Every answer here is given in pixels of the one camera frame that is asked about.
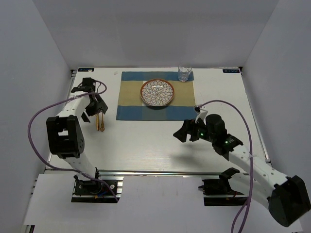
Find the gold knife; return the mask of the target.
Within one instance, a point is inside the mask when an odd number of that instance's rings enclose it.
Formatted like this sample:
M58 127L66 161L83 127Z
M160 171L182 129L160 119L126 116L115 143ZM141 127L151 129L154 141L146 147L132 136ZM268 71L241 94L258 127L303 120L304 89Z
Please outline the gold knife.
M97 131L100 130L100 120L99 120L99 114L96 114L96 129Z

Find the gold fork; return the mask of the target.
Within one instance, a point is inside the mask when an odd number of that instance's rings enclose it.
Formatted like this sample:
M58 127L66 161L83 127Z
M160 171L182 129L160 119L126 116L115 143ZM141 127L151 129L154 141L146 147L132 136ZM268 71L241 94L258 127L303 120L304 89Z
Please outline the gold fork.
M101 121L100 121L100 127L99 127L99 130L101 132L103 132L105 130L105 127L104 127L104 115L102 114L102 118L101 118Z

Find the blue beige cloth placemat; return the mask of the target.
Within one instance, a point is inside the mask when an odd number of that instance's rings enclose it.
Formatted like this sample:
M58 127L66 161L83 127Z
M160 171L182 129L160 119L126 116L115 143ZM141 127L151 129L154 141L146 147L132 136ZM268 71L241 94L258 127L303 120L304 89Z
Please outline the blue beige cloth placemat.
M124 71L116 113L119 121L183 121L196 117L194 74L182 82L174 71Z

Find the patterned ceramic plate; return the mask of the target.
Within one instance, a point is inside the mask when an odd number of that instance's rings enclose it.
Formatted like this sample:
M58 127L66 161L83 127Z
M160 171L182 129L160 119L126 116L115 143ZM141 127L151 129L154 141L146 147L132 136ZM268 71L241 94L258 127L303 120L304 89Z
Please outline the patterned ceramic plate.
M170 82L163 79L151 79L142 85L140 97L144 103L153 107L168 105L174 99L175 90Z

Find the clear drinking glass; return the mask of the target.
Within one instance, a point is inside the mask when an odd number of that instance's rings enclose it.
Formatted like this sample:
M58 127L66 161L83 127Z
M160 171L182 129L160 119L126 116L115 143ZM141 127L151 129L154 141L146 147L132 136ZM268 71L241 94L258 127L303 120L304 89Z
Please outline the clear drinking glass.
M190 64L180 64L178 66L178 79L181 82L186 82L189 79L189 75L192 71Z

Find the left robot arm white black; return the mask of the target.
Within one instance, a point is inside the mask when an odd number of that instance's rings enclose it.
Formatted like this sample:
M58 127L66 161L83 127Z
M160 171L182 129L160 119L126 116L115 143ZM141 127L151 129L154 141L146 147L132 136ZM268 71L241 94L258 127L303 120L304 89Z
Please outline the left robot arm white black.
M89 117L104 115L108 107L102 97L95 93L96 81L83 78L82 83L71 90L70 100L56 116L46 121L50 152L66 161L72 169L90 177L86 188L93 194L102 190L103 182L98 179L97 169L87 158L85 139L80 120L90 122Z

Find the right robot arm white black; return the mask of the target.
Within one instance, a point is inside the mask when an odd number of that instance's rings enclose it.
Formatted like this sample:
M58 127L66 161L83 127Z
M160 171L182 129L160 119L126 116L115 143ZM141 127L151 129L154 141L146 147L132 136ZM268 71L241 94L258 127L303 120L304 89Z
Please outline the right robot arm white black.
M290 226L310 211L311 202L304 181L289 177L254 157L243 142L227 133L220 115L199 114L197 119L184 120L182 127L173 136L181 142L187 137L194 142L203 139L212 144L217 154L246 171L250 176L243 178L237 169L228 169L221 174L219 187L224 193L232 193L237 181L253 181L252 198L265 206L273 219L284 227Z

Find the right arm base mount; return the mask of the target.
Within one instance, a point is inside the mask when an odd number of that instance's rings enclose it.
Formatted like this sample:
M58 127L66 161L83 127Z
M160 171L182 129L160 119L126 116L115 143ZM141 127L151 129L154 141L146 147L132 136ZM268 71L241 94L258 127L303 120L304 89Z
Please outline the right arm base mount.
M229 181L233 175L240 174L236 168L222 172L217 179L203 179L198 187L204 195L204 206L242 206L248 196L231 188Z

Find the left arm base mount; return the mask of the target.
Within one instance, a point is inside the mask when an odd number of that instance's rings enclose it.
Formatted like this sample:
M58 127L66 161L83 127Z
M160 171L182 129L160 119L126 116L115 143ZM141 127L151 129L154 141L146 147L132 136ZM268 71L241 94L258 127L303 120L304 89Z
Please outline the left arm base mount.
M107 185L94 180L81 180L74 176L73 203L118 203L121 193L118 180L104 180Z

